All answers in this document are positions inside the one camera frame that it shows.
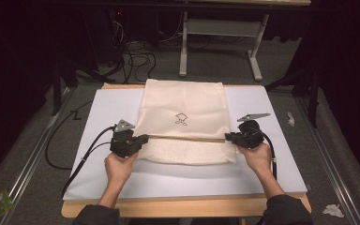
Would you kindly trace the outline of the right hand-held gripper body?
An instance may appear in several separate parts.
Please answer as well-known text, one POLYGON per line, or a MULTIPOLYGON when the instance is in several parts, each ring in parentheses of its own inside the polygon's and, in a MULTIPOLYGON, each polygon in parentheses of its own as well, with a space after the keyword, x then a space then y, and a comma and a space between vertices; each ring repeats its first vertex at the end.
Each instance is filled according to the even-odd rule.
POLYGON ((238 126, 238 133, 240 135, 238 137, 234 137, 238 143, 236 145, 248 149, 253 149, 259 146, 266 138, 266 135, 262 132, 257 120, 266 116, 269 116, 268 112, 247 114, 239 118, 238 122, 240 122, 240 125, 238 126))

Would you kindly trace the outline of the metal floor rail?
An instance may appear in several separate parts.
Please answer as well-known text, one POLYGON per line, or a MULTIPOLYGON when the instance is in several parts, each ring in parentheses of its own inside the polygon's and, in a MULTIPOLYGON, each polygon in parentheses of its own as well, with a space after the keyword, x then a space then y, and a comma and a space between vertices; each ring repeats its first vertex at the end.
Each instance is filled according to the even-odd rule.
POLYGON ((14 183, 13 187, 10 189, 9 197, 12 200, 12 208, 7 211, 1 218, 0 218, 0 225, 8 225, 18 203, 20 202, 32 176, 42 158, 43 149, 46 147, 48 139, 53 134, 53 129, 62 114, 63 110, 67 106, 68 102, 72 98, 75 92, 74 88, 66 87, 62 94, 59 95, 61 98, 61 105, 58 107, 57 112, 55 115, 51 115, 50 119, 43 129, 43 132, 40 134, 35 147, 27 159, 22 172, 18 176, 16 182, 14 183))
POLYGON ((312 122, 308 117, 308 107, 305 101, 300 97, 296 97, 294 101, 297 107, 300 109, 315 143, 318 145, 319 155, 322 159, 323 167, 326 171, 326 174, 328 175, 332 187, 334 188, 339 203, 342 206, 345 217, 350 222, 350 225, 360 225, 360 213, 356 208, 351 192, 349 191, 343 179, 340 177, 338 169, 336 168, 333 159, 329 155, 319 130, 312 125, 312 122))

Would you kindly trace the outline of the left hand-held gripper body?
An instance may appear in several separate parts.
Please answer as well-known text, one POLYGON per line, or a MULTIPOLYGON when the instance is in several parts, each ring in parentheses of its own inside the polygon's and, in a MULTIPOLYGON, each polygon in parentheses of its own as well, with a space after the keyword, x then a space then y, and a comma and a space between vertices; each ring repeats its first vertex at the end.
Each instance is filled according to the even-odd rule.
POLYGON ((120 158, 127 158, 137 153, 141 148, 135 148, 134 126, 128 121, 121 119, 113 129, 110 150, 120 158))

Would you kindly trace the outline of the thin wooden board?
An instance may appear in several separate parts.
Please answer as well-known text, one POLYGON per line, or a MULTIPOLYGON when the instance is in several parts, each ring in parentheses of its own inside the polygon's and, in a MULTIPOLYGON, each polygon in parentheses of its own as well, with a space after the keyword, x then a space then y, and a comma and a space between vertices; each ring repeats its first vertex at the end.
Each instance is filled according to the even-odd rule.
POLYGON ((162 135, 149 135, 151 139, 167 139, 178 141, 191 141, 191 142, 203 142, 203 143, 225 143, 225 139, 215 138, 197 138, 197 137, 175 137, 175 136, 162 136, 162 135))

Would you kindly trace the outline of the cream mesh laundry bag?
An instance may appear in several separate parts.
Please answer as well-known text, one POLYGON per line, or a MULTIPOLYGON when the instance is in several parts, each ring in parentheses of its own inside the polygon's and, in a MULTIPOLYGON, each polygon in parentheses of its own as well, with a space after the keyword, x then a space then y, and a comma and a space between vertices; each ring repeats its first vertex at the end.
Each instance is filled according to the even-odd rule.
MULTIPOLYGON (((230 115, 220 82, 149 79, 134 134, 225 139, 230 115)), ((234 163, 236 147, 227 142, 149 139, 139 157, 159 163, 209 165, 234 163)))

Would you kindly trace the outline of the crumpled white tissue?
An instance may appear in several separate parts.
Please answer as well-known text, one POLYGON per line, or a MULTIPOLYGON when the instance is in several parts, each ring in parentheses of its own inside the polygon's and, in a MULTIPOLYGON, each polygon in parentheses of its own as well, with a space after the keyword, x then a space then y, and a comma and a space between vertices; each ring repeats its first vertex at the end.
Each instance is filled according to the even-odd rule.
POLYGON ((330 215, 337 218, 344 218, 344 214, 339 209, 338 204, 328 204, 325 206, 325 208, 322 210, 322 212, 325 215, 330 215))

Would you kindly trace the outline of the white metal desk frame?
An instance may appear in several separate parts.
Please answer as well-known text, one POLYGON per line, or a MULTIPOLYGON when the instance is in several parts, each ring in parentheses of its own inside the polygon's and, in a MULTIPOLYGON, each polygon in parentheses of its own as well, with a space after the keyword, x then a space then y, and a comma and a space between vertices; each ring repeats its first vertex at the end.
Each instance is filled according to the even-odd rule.
MULTIPOLYGON (((184 3, 227 3, 262 6, 292 6, 306 7, 311 0, 183 0, 184 3)), ((257 22, 234 22, 223 20, 190 19, 188 13, 182 13, 183 33, 182 48, 180 54, 179 76, 186 77, 188 74, 188 35, 224 36, 239 38, 254 38, 254 46, 247 51, 247 59, 250 63, 252 74, 256 82, 263 80, 256 55, 259 50, 269 14, 265 13, 257 22)))

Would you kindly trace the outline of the white table board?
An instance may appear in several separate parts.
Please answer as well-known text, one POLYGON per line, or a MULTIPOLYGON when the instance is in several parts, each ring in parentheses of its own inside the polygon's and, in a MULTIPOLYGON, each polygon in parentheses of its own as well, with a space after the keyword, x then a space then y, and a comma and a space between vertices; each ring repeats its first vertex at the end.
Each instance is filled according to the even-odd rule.
MULTIPOLYGON (((231 129, 250 113, 267 113, 258 123, 275 149, 277 181, 289 194, 305 193, 305 182, 293 159, 265 88, 259 85, 227 86, 231 129)), ((112 133, 102 130, 124 119, 135 124, 142 103, 141 88, 99 89, 95 93, 74 163, 79 164, 92 142, 100 147, 86 160, 68 186, 65 201, 98 199, 107 184, 104 158, 110 153, 112 133)), ((207 166, 161 164, 139 158, 120 193, 122 199, 201 197, 261 194, 262 186, 246 165, 244 156, 234 163, 207 166)))

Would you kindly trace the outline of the person's right hand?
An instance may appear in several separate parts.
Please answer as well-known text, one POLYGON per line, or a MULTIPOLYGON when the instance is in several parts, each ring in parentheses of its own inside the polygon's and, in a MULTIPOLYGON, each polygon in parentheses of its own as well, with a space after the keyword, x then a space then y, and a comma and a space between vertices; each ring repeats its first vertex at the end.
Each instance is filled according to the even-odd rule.
POLYGON ((249 168, 258 176, 271 172, 271 149, 268 144, 263 142, 253 149, 238 146, 237 149, 244 155, 249 168))

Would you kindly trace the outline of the black metal stand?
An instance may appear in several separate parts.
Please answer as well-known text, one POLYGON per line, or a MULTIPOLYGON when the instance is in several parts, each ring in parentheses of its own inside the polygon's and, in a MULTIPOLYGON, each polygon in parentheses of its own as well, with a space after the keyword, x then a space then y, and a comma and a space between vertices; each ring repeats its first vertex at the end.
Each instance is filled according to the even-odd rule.
POLYGON ((52 90, 53 90, 53 110, 52 115, 57 115, 62 108, 61 81, 66 83, 67 87, 76 87, 75 71, 80 70, 94 79, 106 82, 107 79, 92 69, 88 69, 70 59, 57 57, 52 65, 52 90))
POLYGON ((272 91, 277 87, 292 83, 292 95, 297 98, 309 96, 307 118, 312 126, 317 126, 316 115, 318 102, 318 91, 322 67, 316 63, 297 69, 295 72, 286 74, 283 78, 267 84, 266 91, 272 91))

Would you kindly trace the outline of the person's left hand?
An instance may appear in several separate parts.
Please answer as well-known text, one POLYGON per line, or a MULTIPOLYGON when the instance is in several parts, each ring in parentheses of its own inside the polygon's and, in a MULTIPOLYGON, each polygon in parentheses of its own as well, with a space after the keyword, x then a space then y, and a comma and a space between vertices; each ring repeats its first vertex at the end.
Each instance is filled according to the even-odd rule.
POLYGON ((124 185, 131 175, 132 167, 137 157, 137 153, 125 158, 119 157, 115 153, 110 153, 104 160, 108 183, 124 185))

